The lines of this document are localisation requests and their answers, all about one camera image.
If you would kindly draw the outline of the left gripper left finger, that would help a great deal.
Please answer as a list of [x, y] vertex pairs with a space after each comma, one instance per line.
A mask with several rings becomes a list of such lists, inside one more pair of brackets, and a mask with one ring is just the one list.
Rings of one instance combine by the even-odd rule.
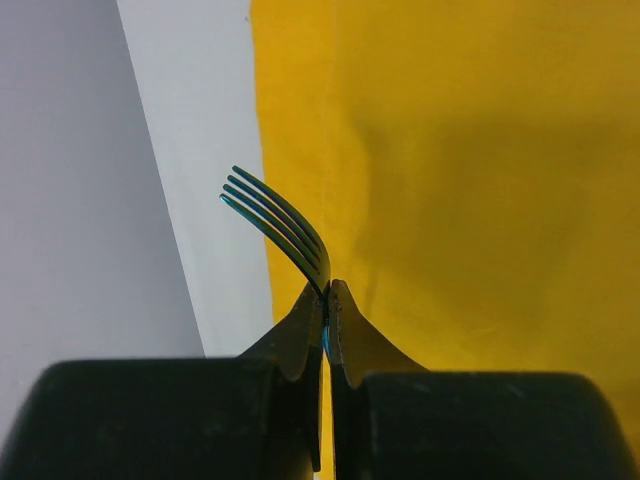
[[321, 465], [323, 303], [236, 357], [74, 360], [44, 370], [1, 451], [5, 479], [310, 479]]

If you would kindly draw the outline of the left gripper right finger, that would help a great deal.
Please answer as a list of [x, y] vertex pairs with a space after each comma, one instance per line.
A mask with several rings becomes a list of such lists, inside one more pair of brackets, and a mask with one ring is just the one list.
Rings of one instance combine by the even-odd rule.
[[635, 479], [617, 418], [586, 377], [431, 371], [328, 293], [339, 479]]

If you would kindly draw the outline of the blue metal fork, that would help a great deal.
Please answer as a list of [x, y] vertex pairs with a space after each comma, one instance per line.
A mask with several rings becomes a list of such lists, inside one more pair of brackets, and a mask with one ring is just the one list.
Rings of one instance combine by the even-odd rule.
[[227, 176], [219, 198], [271, 240], [311, 284], [322, 301], [322, 344], [329, 353], [331, 263], [319, 233], [284, 197], [238, 166]]

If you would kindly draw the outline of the yellow pikachu placemat cloth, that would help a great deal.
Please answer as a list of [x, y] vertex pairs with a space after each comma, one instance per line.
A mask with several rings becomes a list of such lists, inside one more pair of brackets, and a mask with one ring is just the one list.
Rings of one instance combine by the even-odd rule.
[[639, 449], [639, 5], [254, 1], [266, 182], [418, 363], [592, 380]]

